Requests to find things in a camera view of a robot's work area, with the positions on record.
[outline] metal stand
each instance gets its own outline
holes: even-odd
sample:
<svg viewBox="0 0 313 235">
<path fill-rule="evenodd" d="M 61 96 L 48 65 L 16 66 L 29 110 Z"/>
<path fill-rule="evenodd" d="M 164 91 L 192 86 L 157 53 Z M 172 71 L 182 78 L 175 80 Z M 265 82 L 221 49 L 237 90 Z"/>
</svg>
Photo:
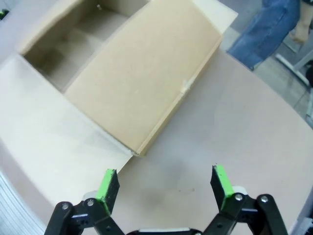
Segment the metal stand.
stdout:
<svg viewBox="0 0 313 235">
<path fill-rule="evenodd" d="M 292 65 L 288 60 L 286 60 L 281 54 L 276 55 L 276 59 L 280 61 L 283 65 L 285 65 L 291 72 L 293 72 L 307 87 L 310 87 L 309 81 L 306 77 L 300 73 L 300 69 L 305 66 L 310 60 L 313 59 L 313 50 L 311 50 L 308 54 L 306 54 L 298 63 Z M 313 89 L 310 89 L 310 101 L 308 105 L 306 122 L 308 125 L 313 128 Z"/>
</svg>

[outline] box lid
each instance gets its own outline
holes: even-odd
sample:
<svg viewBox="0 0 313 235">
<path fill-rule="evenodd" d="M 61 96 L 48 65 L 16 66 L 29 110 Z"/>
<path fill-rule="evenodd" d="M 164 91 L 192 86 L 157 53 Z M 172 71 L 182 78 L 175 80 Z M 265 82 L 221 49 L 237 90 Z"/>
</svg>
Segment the box lid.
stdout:
<svg viewBox="0 0 313 235">
<path fill-rule="evenodd" d="M 192 1 L 152 1 L 109 39 L 65 96 L 142 155 L 221 40 Z"/>
</svg>

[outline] green tape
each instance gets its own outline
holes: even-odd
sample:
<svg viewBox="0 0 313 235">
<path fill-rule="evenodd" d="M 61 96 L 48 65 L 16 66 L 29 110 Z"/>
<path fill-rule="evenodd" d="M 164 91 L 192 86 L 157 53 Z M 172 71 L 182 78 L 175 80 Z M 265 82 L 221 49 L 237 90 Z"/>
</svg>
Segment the green tape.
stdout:
<svg viewBox="0 0 313 235">
<path fill-rule="evenodd" d="M 113 169 L 108 169 L 106 171 L 106 174 L 104 175 L 104 178 L 101 182 L 100 188 L 98 189 L 98 192 L 96 194 L 96 198 L 105 208 L 105 210 L 107 211 L 107 213 L 110 214 L 110 210 L 107 206 L 106 203 L 106 196 L 108 194 L 109 191 L 109 186 L 110 186 L 110 182 L 112 180 L 112 177 L 114 175 L 114 171 Z"/>
<path fill-rule="evenodd" d="M 221 185 L 222 185 L 222 188 L 223 188 L 224 194 L 225 194 L 225 197 L 224 197 L 224 200 L 222 203 L 222 209 L 223 209 L 227 198 L 231 197 L 234 194 L 234 190 L 233 190 L 233 187 L 230 183 L 229 178 L 226 175 L 224 167 L 222 165 L 216 165 L 216 166 L 214 166 L 214 169 L 218 175 L 218 178 L 221 182 Z"/>
</svg>

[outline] table surface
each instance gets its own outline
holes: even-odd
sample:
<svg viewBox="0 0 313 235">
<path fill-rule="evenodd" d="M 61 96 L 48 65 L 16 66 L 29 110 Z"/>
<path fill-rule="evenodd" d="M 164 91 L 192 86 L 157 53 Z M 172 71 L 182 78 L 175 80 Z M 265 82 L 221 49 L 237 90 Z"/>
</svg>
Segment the table surface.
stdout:
<svg viewBox="0 0 313 235">
<path fill-rule="evenodd" d="M 46 222 L 53 204 L 77 202 L 97 188 L 106 168 L 121 168 L 130 156 L 18 55 L 0 70 L 6 78 L 0 138 L 7 150 L 1 166 Z M 211 166 L 223 164 L 232 184 L 250 196 L 272 194 L 289 228 L 312 187 L 312 141 L 312 130 L 281 97 L 219 51 L 147 157 L 130 159 L 120 171 L 113 217 L 125 232 L 204 230 L 218 212 Z M 238 226 L 234 234 L 246 230 Z"/>
</svg>

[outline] jeans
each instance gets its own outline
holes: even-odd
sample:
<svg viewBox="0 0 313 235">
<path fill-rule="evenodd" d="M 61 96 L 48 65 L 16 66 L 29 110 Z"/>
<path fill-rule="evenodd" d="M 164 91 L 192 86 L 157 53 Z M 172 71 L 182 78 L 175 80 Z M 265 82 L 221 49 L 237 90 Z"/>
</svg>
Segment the jeans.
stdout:
<svg viewBox="0 0 313 235">
<path fill-rule="evenodd" d="M 245 66 L 271 56 L 300 18 L 300 0 L 262 0 L 261 11 L 227 51 Z"/>
</svg>

